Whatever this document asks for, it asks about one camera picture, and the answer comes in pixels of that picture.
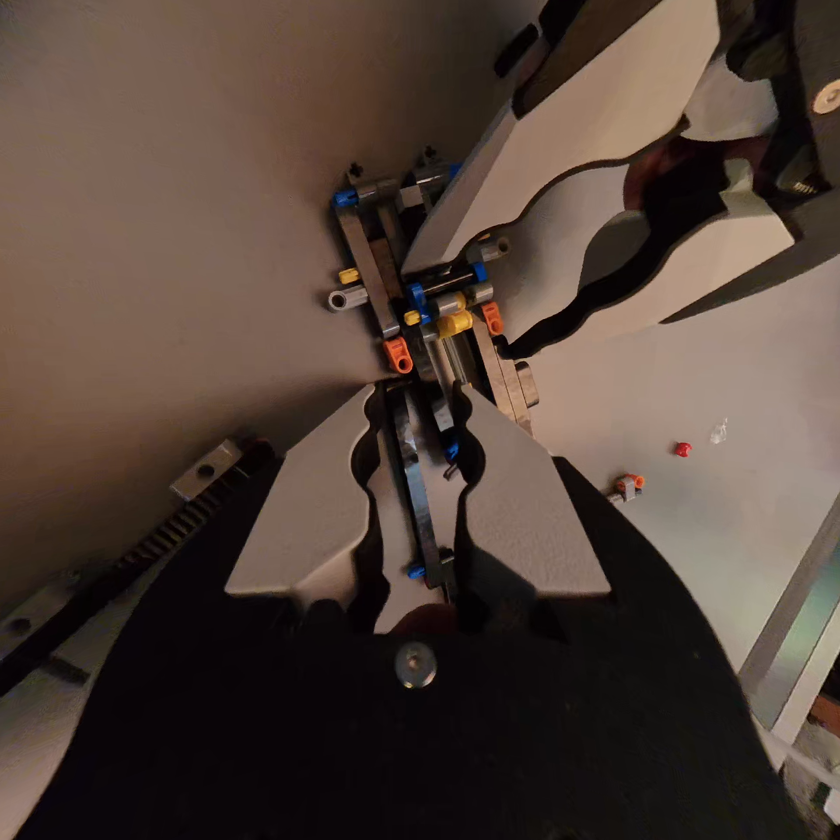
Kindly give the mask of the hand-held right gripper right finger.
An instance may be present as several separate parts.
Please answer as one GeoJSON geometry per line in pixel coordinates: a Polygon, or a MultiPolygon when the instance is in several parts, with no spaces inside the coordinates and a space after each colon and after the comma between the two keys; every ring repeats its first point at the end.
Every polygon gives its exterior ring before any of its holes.
{"type": "Polygon", "coordinates": [[[456,384],[455,580],[460,627],[519,631],[544,604],[612,587],[548,450],[471,385],[456,384]]]}

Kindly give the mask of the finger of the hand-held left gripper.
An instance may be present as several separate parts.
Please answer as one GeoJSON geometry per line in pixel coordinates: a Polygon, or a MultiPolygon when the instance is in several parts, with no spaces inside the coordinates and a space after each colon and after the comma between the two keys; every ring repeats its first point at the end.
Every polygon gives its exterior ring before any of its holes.
{"type": "Polygon", "coordinates": [[[577,277],[599,229],[683,163],[758,166],[778,112],[725,55],[759,2],[547,2],[521,75],[419,228],[405,277],[507,235],[498,277],[577,277]]]}
{"type": "Polygon", "coordinates": [[[509,342],[507,357],[653,326],[792,247],[791,232],[754,191],[768,144],[679,139],[632,164],[625,208],[588,244],[576,294],[509,342]]]}

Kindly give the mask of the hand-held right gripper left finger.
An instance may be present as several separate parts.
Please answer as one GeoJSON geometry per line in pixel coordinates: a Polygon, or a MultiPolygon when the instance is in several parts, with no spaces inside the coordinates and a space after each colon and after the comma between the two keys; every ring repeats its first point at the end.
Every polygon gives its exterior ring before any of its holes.
{"type": "Polygon", "coordinates": [[[370,633],[389,596],[371,478],[381,463],[381,383],[364,385],[289,449],[225,584],[233,597],[336,602],[370,633]]]}

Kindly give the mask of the long black toy beam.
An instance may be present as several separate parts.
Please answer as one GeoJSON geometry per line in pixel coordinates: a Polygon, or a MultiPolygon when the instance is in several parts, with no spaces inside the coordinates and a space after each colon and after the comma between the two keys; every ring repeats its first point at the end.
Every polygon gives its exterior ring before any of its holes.
{"type": "Polygon", "coordinates": [[[429,591],[438,592],[445,603],[451,603],[457,596],[455,556],[451,549],[438,545],[407,394],[407,385],[403,383],[393,381],[385,385],[393,470],[405,502],[414,546],[413,560],[407,565],[406,574],[412,580],[423,581],[429,591]]]}

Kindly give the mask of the toy brick vehicle chassis assembly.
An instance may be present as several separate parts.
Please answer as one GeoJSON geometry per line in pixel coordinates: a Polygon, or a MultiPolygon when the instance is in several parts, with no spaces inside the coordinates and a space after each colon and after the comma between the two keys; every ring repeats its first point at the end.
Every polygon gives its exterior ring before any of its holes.
{"type": "Polygon", "coordinates": [[[431,145],[396,178],[368,177],[351,163],[331,199],[350,265],[327,298],[332,312],[369,309],[388,364],[415,386],[450,463],[454,383],[471,385],[527,434],[539,403],[529,364],[502,359],[496,346],[504,322],[487,269],[509,255],[506,238],[484,234],[454,263],[403,274],[408,246],[459,167],[431,145]]]}

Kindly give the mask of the black toy gear rack assembly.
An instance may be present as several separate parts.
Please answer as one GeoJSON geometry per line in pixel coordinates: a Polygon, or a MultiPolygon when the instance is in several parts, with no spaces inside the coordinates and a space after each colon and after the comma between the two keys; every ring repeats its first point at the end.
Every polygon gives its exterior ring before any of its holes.
{"type": "Polygon", "coordinates": [[[113,605],[147,571],[169,560],[195,537],[253,476],[276,458],[263,437],[244,446],[230,466],[200,479],[199,491],[181,499],[173,513],[115,559],[67,570],[2,617],[1,697],[40,673],[78,688],[87,668],[58,655],[59,648],[92,618],[113,605]]]}

